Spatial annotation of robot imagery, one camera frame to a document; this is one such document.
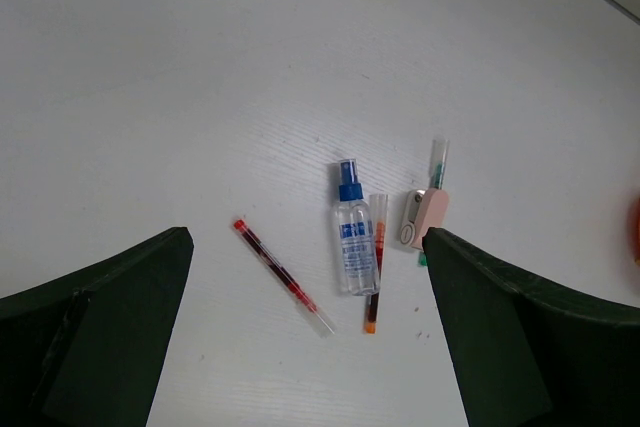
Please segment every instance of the red liquid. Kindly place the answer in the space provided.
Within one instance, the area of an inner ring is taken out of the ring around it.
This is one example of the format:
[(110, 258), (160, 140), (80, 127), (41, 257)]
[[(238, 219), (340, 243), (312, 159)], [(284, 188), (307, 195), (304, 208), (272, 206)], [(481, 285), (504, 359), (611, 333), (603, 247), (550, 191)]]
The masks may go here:
[[(376, 260), (378, 261), (378, 273), (382, 274), (382, 254), (384, 252), (384, 229), (385, 225), (378, 222), (376, 226)], [(367, 310), (367, 321), (376, 322), (378, 318), (378, 300), (380, 294), (373, 294), (369, 299), (369, 309)]]
[(300, 302), (302, 302), (302, 305), (304, 305), (307, 309), (309, 309), (309, 311), (315, 314), (318, 311), (318, 307), (313, 302), (313, 300), (311, 300), (311, 297), (304, 293), (298, 283), (293, 280), (291, 274), (287, 272), (287, 269), (280, 265), (280, 262), (278, 262), (276, 258), (271, 255), (271, 252), (267, 250), (258, 236), (253, 233), (253, 231), (247, 226), (247, 224), (243, 220), (238, 220), (233, 224), (233, 227), (238, 231), (238, 233), (247, 242), (247, 244), (249, 244), (249, 247), (251, 247), (255, 251), (255, 253), (258, 254), (262, 262), (264, 262), (267, 267), (269, 267), (271, 272), (273, 272), (276, 277), (280, 279), (285, 287), (289, 289), (289, 291), (293, 295), (295, 295)]

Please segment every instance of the green object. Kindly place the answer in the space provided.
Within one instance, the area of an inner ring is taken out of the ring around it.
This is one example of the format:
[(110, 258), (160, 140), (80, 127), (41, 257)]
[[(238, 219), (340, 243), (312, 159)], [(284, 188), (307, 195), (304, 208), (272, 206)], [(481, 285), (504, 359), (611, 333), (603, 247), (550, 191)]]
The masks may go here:
[(441, 189), (443, 179), (444, 179), (444, 164), (442, 162), (438, 162), (438, 165), (436, 165), (435, 173), (433, 174), (433, 181), (431, 182), (431, 187), (434, 189)]
[(0, 425), (144, 426), (192, 251), (174, 228), (0, 299)]
[(444, 229), (423, 240), (470, 427), (640, 424), (640, 309), (569, 289)]

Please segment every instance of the clear plastic bottle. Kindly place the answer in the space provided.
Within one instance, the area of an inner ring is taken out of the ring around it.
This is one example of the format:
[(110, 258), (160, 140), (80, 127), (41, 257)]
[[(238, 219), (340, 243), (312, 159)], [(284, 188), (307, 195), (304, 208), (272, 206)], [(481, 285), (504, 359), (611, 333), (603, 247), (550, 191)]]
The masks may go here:
[(355, 159), (340, 161), (340, 203), (336, 216), (347, 288), (353, 295), (380, 289), (375, 238), (369, 206), (363, 200)]

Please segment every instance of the white wood grain surface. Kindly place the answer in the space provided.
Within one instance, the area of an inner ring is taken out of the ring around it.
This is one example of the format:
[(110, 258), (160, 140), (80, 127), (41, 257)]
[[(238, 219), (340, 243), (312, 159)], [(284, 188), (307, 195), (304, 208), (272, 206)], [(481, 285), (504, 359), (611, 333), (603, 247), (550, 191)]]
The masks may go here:
[[(391, 195), (393, 239), (443, 133), (447, 228), (640, 305), (638, 45), (601, 0), (0, 0), (0, 295), (186, 225), (150, 426), (465, 425), (417, 255), (388, 244), (376, 336), (337, 295), (328, 164), (356, 157)], [(236, 215), (337, 336), (305, 324)]]

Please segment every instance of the blue spray nozzle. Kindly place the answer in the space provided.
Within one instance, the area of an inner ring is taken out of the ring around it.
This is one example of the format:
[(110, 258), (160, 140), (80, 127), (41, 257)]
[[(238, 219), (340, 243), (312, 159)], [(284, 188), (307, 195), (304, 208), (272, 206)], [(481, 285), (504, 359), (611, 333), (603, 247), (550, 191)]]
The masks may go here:
[(340, 161), (340, 201), (360, 200), (362, 185), (358, 182), (358, 167), (355, 159)]
[(342, 185), (358, 183), (358, 167), (355, 159), (340, 161), (340, 180)]

